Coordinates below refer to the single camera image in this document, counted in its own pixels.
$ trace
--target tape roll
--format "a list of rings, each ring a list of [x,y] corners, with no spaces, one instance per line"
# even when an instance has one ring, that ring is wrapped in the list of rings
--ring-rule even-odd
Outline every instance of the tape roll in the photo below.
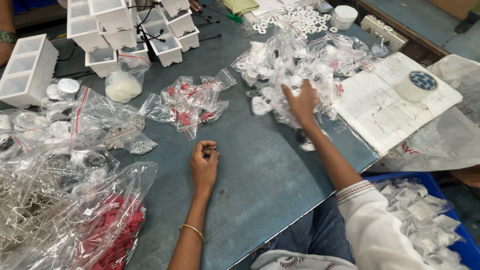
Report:
[[[395,89],[406,100],[419,102],[438,88],[438,82],[433,75],[423,71],[412,71],[403,78]]]

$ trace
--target bracelet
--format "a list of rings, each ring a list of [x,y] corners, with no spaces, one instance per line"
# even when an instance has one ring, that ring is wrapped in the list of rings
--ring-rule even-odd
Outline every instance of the bracelet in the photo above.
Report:
[[[180,232],[181,232],[181,228],[182,228],[183,226],[189,227],[190,229],[196,231],[196,232],[198,233],[198,235],[202,238],[202,245],[205,244],[205,237],[204,237],[204,235],[203,235],[199,230],[193,228],[193,227],[190,226],[190,225],[182,224],[182,225],[179,226],[179,231],[180,231]]]

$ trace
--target hand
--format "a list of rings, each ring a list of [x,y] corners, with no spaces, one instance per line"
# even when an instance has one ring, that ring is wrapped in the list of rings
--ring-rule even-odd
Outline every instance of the hand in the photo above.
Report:
[[[199,11],[200,9],[202,9],[200,7],[200,5],[197,3],[197,1],[195,0],[188,0],[188,2],[190,2],[190,8],[193,12],[197,12]]]
[[[303,80],[300,94],[293,96],[290,88],[282,85],[282,90],[290,104],[290,111],[295,115],[300,125],[304,126],[313,120],[313,109],[317,106],[319,99],[317,91],[312,88],[308,79]]]
[[[196,192],[210,196],[216,180],[218,155],[215,142],[212,141],[199,141],[193,148],[190,169]]]

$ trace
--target workbench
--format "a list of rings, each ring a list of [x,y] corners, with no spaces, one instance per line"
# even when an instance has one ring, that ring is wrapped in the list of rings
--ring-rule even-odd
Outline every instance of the workbench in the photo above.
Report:
[[[480,22],[455,33],[460,20],[427,0],[358,0],[360,6],[437,54],[480,61]]]
[[[217,6],[213,0],[203,3]],[[269,28],[266,35],[246,37],[236,22],[210,9],[204,10],[204,15],[220,19],[221,23],[201,27],[199,38],[219,33],[222,37],[203,41],[199,48],[190,49],[182,55],[180,64],[164,68],[155,62],[145,74],[143,92],[129,104],[141,107],[150,92],[159,94],[181,75],[193,76],[199,84],[199,76],[215,76],[227,68],[238,83],[220,93],[218,100],[228,100],[228,109],[218,121],[199,128],[194,141],[189,142],[185,134],[178,133],[172,125],[146,119],[144,133],[158,143],[153,151],[141,156],[131,155],[124,149],[111,151],[121,161],[121,168],[136,161],[159,164],[156,180],[144,199],[146,222],[127,270],[167,268],[179,236],[178,227],[185,221],[190,206],[193,182],[189,158],[199,140],[216,141],[220,153],[217,180],[205,218],[206,243],[201,269],[227,269],[334,190],[316,152],[301,150],[294,130],[277,123],[272,113],[253,115],[250,99],[245,95],[245,91],[252,88],[230,68],[230,64],[250,48],[250,41],[266,41],[273,34],[273,28]],[[193,20],[196,24],[203,22],[199,17]],[[357,25],[339,33],[358,37],[369,47],[375,41]],[[316,33],[309,35],[309,39],[323,35]],[[56,47],[60,58],[65,58],[72,51],[72,42],[59,43]],[[84,53],[78,47],[70,60],[58,62],[55,75],[82,70],[88,69],[84,67]],[[105,94],[104,79],[92,75],[82,80],[86,86]],[[2,110],[9,107],[0,104]],[[340,122],[323,117],[322,128],[347,161],[361,172],[376,161],[376,155],[341,126]]]

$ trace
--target person's arm at edge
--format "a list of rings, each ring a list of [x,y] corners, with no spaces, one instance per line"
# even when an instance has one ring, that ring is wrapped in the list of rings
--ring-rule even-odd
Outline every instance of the person's arm at edge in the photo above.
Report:
[[[362,181],[360,175],[323,134],[313,119],[312,111],[318,99],[316,98],[316,90],[312,89],[310,82],[306,79],[303,80],[301,92],[297,97],[292,95],[287,86],[283,85],[282,89],[290,104],[290,111],[297,117],[303,130],[315,146],[335,189],[340,191]]]
[[[216,167],[219,153],[215,142],[200,141],[195,145],[190,158],[193,192],[192,204],[184,224],[190,225],[203,233],[205,212],[208,199],[216,179]],[[168,270],[198,270],[202,255],[203,241],[193,229],[184,226],[173,251]]]

